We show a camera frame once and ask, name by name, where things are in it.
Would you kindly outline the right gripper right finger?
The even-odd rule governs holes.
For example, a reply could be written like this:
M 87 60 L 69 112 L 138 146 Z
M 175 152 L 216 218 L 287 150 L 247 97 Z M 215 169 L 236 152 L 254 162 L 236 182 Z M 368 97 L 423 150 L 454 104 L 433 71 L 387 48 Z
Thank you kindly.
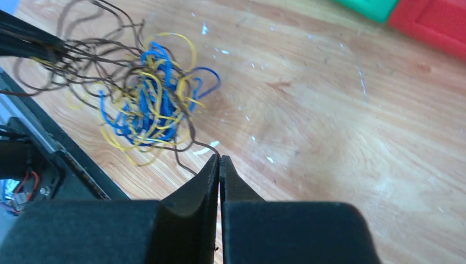
M 225 263 L 380 263 L 360 211 L 344 202 L 266 201 L 220 160 Z

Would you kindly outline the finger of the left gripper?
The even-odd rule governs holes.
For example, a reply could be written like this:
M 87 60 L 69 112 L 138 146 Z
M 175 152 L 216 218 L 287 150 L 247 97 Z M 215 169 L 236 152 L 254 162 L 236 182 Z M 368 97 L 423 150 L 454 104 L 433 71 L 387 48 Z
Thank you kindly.
M 1 11 L 1 56 L 63 58 L 65 42 L 5 11 Z

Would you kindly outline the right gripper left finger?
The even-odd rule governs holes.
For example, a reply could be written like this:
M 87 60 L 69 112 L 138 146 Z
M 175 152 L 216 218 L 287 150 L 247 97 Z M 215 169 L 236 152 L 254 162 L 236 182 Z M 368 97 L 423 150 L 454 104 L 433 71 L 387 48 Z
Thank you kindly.
M 162 200 L 32 203 L 1 243 L 1 263 L 212 263 L 218 155 Z

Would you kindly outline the green plastic bin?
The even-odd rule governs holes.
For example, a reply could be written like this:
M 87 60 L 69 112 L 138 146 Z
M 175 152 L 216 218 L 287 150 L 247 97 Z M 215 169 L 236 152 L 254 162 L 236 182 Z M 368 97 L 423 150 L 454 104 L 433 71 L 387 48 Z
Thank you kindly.
M 343 6 L 379 23 L 386 23 L 398 0 L 336 0 Z

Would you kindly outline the red plastic bin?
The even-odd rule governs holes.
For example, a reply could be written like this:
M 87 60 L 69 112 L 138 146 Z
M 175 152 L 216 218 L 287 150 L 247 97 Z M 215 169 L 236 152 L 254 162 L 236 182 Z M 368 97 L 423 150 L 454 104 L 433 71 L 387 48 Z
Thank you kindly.
M 387 23 L 414 39 L 465 60 L 464 0 L 398 1 Z

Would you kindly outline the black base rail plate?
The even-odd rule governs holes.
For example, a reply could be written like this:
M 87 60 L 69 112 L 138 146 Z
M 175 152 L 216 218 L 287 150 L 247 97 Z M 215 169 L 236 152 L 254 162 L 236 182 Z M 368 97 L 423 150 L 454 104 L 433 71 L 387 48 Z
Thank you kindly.
M 32 99 L 1 72 L 1 226 L 32 202 L 66 201 L 83 216 L 128 218 L 130 198 Z

